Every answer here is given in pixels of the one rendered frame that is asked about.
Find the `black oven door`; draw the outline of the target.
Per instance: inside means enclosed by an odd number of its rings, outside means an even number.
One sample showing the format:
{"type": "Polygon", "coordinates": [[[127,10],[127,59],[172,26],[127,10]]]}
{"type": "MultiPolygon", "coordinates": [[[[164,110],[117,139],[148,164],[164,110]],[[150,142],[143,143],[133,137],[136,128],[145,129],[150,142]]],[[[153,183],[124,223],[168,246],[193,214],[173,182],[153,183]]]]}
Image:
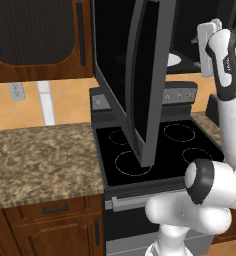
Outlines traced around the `black oven door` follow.
{"type": "Polygon", "coordinates": [[[151,223],[145,214],[145,207],[114,212],[105,208],[105,202],[113,196],[118,199],[168,192],[126,191],[123,188],[104,190],[104,239],[106,256],[144,256],[147,248],[155,241],[159,226],[151,223]]]}

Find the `black stove hob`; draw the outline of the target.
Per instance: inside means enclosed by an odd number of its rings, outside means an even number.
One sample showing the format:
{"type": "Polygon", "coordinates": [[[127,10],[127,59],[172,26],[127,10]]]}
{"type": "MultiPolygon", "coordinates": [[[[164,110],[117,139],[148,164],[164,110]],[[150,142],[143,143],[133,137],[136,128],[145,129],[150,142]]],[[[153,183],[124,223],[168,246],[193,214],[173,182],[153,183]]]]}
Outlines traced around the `black stove hob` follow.
{"type": "Polygon", "coordinates": [[[108,102],[98,88],[90,90],[92,122],[99,148],[101,168],[109,188],[153,181],[182,180],[190,162],[198,158],[222,161],[224,155],[208,135],[189,118],[162,122],[155,164],[142,167],[118,126],[108,102]]]}

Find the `wooden drawer front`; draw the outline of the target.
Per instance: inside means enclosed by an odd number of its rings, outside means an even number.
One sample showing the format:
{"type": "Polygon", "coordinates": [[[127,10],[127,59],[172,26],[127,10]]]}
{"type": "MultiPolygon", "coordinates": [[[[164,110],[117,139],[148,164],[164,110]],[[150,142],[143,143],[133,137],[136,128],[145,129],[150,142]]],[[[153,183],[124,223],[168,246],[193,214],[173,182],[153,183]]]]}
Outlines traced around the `wooden drawer front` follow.
{"type": "Polygon", "coordinates": [[[63,199],[51,202],[16,206],[4,209],[4,214],[9,223],[15,227],[18,225],[49,221],[70,216],[82,216],[102,210],[102,195],[90,195],[78,198],[63,199]],[[42,207],[61,208],[68,204],[68,210],[52,214],[42,214],[42,207]]]}

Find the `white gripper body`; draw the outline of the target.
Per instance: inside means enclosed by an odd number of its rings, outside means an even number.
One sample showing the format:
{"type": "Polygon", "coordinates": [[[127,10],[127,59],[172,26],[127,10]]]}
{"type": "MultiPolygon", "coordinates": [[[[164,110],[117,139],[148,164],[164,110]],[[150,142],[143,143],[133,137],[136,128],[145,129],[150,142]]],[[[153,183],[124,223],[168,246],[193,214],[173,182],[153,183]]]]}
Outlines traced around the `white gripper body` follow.
{"type": "Polygon", "coordinates": [[[210,22],[202,23],[197,26],[200,67],[203,77],[210,77],[213,75],[212,60],[206,53],[206,46],[210,37],[221,29],[222,22],[218,18],[212,19],[210,22]]]}

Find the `grey wall socket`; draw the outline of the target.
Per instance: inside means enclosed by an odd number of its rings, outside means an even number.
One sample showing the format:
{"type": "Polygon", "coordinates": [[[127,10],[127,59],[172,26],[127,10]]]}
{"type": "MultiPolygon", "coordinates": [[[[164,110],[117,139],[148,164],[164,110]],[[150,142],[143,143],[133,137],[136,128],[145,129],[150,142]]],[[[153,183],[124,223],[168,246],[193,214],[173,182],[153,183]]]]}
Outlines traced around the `grey wall socket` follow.
{"type": "Polygon", "coordinates": [[[13,101],[25,100],[25,92],[21,82],[12,82],[8,84],[10,96],[13,101]]]}

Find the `black microwave door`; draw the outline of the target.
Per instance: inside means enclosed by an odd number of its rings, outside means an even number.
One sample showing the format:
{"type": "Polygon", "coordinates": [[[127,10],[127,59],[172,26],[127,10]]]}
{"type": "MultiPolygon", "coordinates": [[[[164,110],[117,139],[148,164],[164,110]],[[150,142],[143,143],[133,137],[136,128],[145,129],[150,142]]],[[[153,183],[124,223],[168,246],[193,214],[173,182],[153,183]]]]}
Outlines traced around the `black microwave door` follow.
{"type": "Polygon", "coordinates": [[[176,0],[92,0],[94,76],[141,166],[155,162],[176,0]]]}

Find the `white microwave turntable plate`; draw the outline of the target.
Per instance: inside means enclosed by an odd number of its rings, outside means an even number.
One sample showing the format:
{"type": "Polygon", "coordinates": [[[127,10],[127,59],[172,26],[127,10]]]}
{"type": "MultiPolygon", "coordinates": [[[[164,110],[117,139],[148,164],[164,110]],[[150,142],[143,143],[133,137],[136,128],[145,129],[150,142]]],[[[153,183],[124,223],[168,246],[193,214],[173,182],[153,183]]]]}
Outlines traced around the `white microwave turntable plate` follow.
{"type": "Polygon", "coordinates": [[[170,53],[168,56],[167,66],[171,67],[171,66],[178,65],[181,61],[182,59],[178,55],[170,53]]]}

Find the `black countertop appliance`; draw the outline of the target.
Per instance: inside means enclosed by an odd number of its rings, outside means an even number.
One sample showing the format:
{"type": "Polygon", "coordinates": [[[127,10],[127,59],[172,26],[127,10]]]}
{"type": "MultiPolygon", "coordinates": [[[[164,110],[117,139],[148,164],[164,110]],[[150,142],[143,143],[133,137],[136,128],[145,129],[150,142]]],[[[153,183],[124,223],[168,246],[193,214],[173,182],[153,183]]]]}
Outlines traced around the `black countertop appliance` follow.
{"type": "Polygon", "coordinates": [[[205,115],[217,126],[222,124],[222,115],[219,108],[218,96],[210,94],[205,115]]]}

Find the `black microwave oven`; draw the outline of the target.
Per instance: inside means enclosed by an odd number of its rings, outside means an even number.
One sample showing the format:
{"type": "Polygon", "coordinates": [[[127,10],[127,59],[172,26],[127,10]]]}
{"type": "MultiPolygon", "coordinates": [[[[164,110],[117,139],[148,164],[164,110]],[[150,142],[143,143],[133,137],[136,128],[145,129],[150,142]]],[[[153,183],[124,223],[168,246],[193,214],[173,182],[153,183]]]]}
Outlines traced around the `black microwave oven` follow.
{"type": "Polygon", "coordinates": [[[168,74],[201,72],[197,26],[215,18],[222,29],[236,29],[236,0],[177,0],[170,53],[182,61],[168,67],[168,74]]]}

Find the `wooden glass-front cupboard door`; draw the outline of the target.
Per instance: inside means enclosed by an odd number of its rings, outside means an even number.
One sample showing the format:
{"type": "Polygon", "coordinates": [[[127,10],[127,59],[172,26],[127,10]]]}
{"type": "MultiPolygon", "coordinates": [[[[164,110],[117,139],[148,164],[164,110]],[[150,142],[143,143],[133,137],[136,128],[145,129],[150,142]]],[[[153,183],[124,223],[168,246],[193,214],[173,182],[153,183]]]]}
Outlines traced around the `wooden glass-front cupboard door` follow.
{"type": "Polygon", "coordinates": [[[0,0],[0,83],[92,75],[90,0],[0,0]],[[85,66],[80,63],[79,2],[85,66]]]}

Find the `wooden base cupboard door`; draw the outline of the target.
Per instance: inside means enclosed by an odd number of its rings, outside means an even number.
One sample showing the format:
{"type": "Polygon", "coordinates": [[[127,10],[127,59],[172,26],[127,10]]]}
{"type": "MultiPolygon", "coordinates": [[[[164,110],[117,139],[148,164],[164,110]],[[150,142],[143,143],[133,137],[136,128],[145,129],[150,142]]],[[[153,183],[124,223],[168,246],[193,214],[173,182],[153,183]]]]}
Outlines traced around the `wooden base cupboard door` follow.
{"type": "Polygon", "coordinates": [[[22,256],[104,256],[102,212],[18,225],[13,231],[22,256]],[[95,244],[96,217],[99,246],[95,244]]]}

